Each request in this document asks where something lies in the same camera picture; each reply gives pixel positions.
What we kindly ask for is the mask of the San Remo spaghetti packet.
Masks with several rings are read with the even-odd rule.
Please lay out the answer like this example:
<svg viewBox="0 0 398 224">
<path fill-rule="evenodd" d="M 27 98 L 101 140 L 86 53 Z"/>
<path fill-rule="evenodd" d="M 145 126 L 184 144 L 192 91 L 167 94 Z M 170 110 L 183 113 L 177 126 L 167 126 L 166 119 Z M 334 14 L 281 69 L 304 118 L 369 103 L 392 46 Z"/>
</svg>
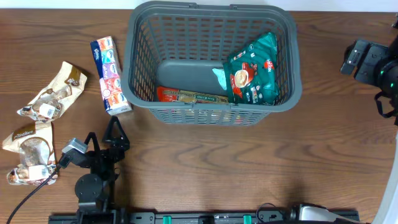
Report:
<svg viewBox="0 0 398 224">
<path fill-rule="evenodd" d="M 209 95 L 194 91 L 166 88 L 164 86 L 157 87 L 157 98 L 161 102 L 229 103 L 226 96 Z"/>
</svg>

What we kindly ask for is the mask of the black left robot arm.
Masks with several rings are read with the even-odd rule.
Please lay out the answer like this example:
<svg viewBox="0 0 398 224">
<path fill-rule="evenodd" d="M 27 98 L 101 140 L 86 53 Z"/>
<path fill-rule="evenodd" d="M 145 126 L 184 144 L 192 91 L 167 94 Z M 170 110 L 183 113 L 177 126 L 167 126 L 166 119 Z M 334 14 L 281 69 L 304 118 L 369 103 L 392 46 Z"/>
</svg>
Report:
<svg viewBox="0 0 398 224">
<path fill-rule="evenodd" d="M 108 148 L 100 148 L 94 132 L 89 133 L 84 141 L 85 144 L 92 143 L 94 149 L 86 152 L 85 160 L 79 164 L 90 172 L 80 177 L 75 184 L 78 223 L 129 223 L 126 210 L 114 202 L 115 182 L 119 177 L 115 164 L 125 158 L 125 152 L 130 148 L 118 117 L 111 117 L 102 142 Z"/>
</svg>

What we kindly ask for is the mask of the light green wipes packet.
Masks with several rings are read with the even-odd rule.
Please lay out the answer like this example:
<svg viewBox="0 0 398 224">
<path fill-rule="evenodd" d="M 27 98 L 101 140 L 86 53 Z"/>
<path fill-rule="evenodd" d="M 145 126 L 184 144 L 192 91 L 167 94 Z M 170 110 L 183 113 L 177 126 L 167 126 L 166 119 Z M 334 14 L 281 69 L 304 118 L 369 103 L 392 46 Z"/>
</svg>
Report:
<svg viewBox="0 0 398 224">
<path fill-rule="evenodd" d="M 225 76 L 224 70 L 221 69 L 221 68 L 213 68 L 212 71 L 216 75 L 220 87 L 224 91 L 226 91 L 227 90 L 227 84 L 226 84 L 226 76 Z"/>
</svg>

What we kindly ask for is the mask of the colourful tissue pack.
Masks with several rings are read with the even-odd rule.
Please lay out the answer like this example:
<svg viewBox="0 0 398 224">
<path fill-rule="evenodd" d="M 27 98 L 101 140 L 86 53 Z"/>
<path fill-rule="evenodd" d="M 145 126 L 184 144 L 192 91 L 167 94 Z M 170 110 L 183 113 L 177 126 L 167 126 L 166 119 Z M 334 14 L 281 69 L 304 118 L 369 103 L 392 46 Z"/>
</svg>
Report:
<svg viewBox="0 0 398 224">
<path fill-rule="evenodd" d="M 111 115 L 132 111 L 121 89 L 122 70 L 116 45 L 111 36 L 90 42 L 91 52 L 99 75 L 105 111 Z"/>
</svg>

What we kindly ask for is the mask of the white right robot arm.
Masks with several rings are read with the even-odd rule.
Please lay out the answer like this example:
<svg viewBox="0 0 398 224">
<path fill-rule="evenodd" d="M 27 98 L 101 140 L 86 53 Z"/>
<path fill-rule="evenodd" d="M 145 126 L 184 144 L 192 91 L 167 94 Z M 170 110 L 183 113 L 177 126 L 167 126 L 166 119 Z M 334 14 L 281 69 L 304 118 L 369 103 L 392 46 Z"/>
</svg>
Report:
<svg viewBox="0 0 398 224">
<path fill-rule="evenodd" d="M 354 75 L 354 79 L 378 87 L 374 97 L 378 113 L 383 118 L 397 118 L 397 39 L 390 46 L 358 39 L 346 48 L 340 73 Z M 324 207 L 301 204 L 291 210 L 284 223 L 343 223 L 355 224 L 353 212 L 331 212 Z M 374 217 L 373 223 L 397 223 L 397 156 Z"/>
</svg>

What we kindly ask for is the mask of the beige snack bag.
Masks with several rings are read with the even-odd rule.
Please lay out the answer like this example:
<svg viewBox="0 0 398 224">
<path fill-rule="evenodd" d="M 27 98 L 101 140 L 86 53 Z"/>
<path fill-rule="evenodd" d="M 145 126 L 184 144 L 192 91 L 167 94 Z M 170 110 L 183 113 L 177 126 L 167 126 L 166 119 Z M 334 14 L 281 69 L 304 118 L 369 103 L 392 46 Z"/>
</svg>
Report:
<svg viewBox="0 0 398 224">
<path fill-rule="evenodd" d="M 20 164 L 7 174 L 11 185 L 40 185 L 55 172 L 51 123 L 30 123 L 10 134 L 2 148 L 18 153 Z"/>
<path fill-rule="evenodd" d="M 86 81 L 87 77 L 81 70 L 63 62 L 55 78 L 17 114 L 41 123 L 56 120 L 83 93 Z"/>
</svg>

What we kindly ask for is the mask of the green Nescafe coffee bag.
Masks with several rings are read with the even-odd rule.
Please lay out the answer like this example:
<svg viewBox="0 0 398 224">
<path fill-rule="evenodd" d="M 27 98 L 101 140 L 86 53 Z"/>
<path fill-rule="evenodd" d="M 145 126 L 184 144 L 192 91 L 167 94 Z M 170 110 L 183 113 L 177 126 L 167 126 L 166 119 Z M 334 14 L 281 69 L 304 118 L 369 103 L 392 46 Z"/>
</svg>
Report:
<svg viewBox="0 0 398 224">
<path fill-rule="evenodd" d="M 268 32 L 230 54 L 223 64 L 230 103 L 272 106 L 279 96 L 276 82 L 277 38 Z"/>
</svg>

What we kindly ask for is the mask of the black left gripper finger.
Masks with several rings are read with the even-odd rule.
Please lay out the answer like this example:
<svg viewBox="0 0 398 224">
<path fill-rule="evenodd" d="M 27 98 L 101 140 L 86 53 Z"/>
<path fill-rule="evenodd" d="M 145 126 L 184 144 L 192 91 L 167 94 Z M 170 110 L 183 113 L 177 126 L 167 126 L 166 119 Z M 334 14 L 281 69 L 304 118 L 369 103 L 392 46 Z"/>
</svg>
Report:
<svg viewBox="0 0 398 224">
<path fill-rule="evenodd" d="M 121 149 L 130 148 L 130 141 L 117 116 L 112 116 L 109 120 L 102 137 L 102 142 L 109 144 L 111 147 L 118 147 Z"/>
<path fill-rule="evenodd" d="M 100 152 L 100 145 L 94 132 L 88 133 L 86 139 L 84 140 L 86 145 L 89 145 L 90 142 L 93 143 L 95 153 Z"/>
</svg>

